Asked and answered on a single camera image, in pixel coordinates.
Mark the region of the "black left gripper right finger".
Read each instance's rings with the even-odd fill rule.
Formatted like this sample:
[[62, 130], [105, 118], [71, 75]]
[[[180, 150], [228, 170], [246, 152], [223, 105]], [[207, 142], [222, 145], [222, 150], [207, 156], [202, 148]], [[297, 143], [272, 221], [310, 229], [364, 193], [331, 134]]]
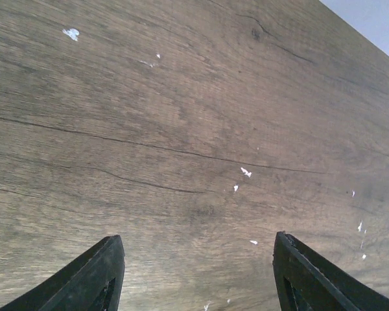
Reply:
[[282, 310], [389, 310], [389, 298], [283, 231], [276, 233], [273, 269]]

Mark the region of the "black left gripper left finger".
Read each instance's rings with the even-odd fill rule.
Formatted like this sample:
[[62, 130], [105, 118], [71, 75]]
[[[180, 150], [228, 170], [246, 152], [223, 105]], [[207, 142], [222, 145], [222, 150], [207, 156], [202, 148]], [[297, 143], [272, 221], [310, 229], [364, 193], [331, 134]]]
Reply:
[[121, 237], [106, 236], [0, 310], [117, 310], [124, 271]]

